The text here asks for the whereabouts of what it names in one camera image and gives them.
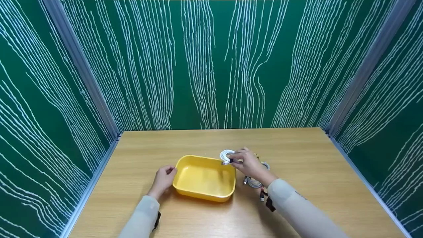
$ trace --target person's left hand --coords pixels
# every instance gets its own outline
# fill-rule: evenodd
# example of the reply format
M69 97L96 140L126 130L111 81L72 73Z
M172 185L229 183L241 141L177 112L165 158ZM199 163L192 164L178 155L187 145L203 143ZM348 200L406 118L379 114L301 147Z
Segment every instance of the person's left hand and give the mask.
M160 196L168 189L176 175L176 168L172 165L161 167L154 178L153 185L147 195L159 200Z

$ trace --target metal corner post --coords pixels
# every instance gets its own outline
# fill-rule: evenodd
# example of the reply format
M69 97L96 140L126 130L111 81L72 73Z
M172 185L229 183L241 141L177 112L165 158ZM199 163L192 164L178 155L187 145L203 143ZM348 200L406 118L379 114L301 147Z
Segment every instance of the metal corner post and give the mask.
M416 0L397 0L324 130L334 136Z
M117 138L120 131L106 104L104 96L91 70L90 64L82 51L82 47L75 35L75 32L66 16L65 10L59 0L43 0L57 32L59 33L64 46L68 50L72 61L84 82L94 105L96 106L103 122L112 138Z

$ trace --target yellow plastic tray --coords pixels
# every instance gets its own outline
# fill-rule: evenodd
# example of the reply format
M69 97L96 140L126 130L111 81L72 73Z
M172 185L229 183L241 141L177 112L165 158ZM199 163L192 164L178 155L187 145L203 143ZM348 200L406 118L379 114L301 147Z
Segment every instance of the yellow plastic tray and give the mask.
M235 191L235 168L221 160L186 155L176 164L173 186L179 194L226 202Z

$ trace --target hand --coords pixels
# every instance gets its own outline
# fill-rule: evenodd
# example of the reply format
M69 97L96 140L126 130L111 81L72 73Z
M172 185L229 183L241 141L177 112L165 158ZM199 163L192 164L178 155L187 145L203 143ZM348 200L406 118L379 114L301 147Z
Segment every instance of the hand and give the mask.
M147 195L155 198L158 201L166 189L172 185L176 172L177 169L172 165L161 167L156 172L153 185L151 186L151 189L148 191Z
M231 165L248 177L255 178L266 188L278 177L264 167L257 156L248 148L237 150L234 154L228 155L230 159L242 159L242 163L231 163Z

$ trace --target black strap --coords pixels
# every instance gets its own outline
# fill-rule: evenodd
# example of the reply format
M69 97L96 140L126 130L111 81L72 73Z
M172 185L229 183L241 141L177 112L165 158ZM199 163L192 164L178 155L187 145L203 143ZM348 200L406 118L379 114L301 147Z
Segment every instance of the black strap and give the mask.
M276 208L273 206L273 201L270 197L267 197L266 207L271 211L274 212Z
M160 217L162 216L162 214L159 212L158 214L157 214L157 219L156 219L156 223L154 224L154 228L153 228L153 230L155 230L156 228L157 228L157 226L159 225L159 220L160 220Z

